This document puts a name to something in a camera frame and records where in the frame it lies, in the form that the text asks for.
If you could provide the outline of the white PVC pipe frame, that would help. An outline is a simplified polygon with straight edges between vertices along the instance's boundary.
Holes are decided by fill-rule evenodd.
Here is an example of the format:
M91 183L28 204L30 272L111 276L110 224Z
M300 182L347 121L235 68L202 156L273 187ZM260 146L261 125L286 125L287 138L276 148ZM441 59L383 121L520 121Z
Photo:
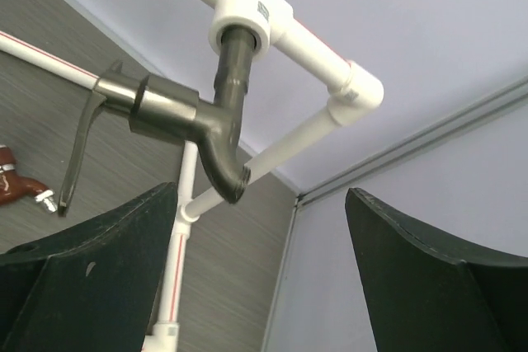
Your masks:
M229 33L246 31L254 39L252 58L277 48L301 68L324 83L328 102L323 109L257 154L247 164L233 162L231 154L238 146L241 126L234 116L228 133L219 143L221 126L215 124L203 139L187 138L176 197L158 319L153 334L141 345L144 351L174 351L177 348L178 308L181 294L186 242L191 225L205 212L221 202L236 202L254 181L333 130L348 126L376 109L384 97L380 80L357 63L344 59L295 19L286 0L201 0L214 9L209 41L219 56L215 89L222 91L230 73L245 73L246 64L228 60L237 54L239 43Z

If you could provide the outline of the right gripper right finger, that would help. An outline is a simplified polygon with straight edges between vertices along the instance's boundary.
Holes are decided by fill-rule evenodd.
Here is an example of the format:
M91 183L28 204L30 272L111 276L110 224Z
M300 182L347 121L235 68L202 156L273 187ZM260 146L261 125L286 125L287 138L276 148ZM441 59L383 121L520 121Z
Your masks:
M442 231L361 188L346 218L379 351L525 351L527 259Z

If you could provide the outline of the dark bronze faucet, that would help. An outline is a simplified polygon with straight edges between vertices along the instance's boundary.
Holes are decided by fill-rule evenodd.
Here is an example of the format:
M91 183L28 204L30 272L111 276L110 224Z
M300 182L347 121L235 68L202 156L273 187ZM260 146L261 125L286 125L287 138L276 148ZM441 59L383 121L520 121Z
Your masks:
M251 172L237 159L243 103L248 92L254 34L244 26L229 26L220 36L220 55L214 80L214 100L198 91L150 73L143 79L111 65L97 80L78 121L73 151L59 194L58 214L67 214L82 168L87 136L103 111L125 117L130 131L165 142L188 141L199 151L205 173L218 194L237 203Z

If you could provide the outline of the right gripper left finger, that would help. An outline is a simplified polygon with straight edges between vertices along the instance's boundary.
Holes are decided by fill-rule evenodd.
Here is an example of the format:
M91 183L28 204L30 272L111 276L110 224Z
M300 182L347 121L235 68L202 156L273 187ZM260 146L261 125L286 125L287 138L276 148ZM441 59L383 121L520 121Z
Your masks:
M1 256L4 351L138 351L167 257L177 186Z

